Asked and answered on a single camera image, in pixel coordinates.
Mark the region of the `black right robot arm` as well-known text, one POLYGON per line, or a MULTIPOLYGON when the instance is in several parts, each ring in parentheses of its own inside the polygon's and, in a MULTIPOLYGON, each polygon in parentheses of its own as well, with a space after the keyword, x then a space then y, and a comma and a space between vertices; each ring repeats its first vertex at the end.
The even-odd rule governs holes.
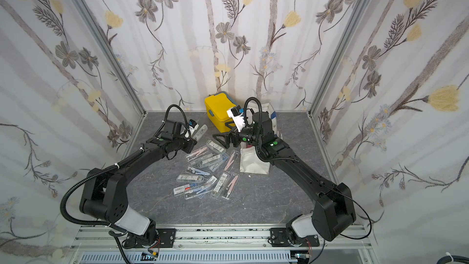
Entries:
POLYGON ((334 184, 302 161, 272 128, 267 112, 256 112, 250 127, 232 128, 227 133, 214 134, 213 138, 226 149, 240 143, 252 145, 263 162, 286 173, 314 203, 307 215, 299 215, 286 224, 290 240, 318 235, 327 242, 336 239, 356 220, 351 191, 344 183, 334 184))

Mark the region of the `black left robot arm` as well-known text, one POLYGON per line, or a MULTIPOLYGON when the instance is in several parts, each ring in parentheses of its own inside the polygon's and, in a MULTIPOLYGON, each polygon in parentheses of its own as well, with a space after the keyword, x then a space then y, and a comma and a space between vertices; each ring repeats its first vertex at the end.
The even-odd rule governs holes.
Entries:
POLYGON ((112 235, 122 232, 127 236, 124 247, 148 248, 160 239, 154 220, 141 215, 129 206, 127 187, 146 168, 170 154, 182 151, 190 154, 197 140, 193 133, 198 129, 196 121, 188 123, 166 121, 162 128, 140 148, 122 161, 105 169, 95 168, 87 177, 63 196, 60 212, 64 219, 80 226, 106 226, 112 235), (82 188, 79 211, 93 217, 93 220, 79 220, 67 211, 71 195, 82 188))

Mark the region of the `clear case label top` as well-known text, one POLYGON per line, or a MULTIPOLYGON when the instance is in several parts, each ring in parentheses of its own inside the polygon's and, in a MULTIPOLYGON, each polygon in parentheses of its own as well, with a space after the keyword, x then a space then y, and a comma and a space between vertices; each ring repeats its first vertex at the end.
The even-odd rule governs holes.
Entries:
POLYGON ((208 131, 207 125, 202 125, 192 136, 196 141, 200 141, 200 139, 204 136, 204 134, 208 131))

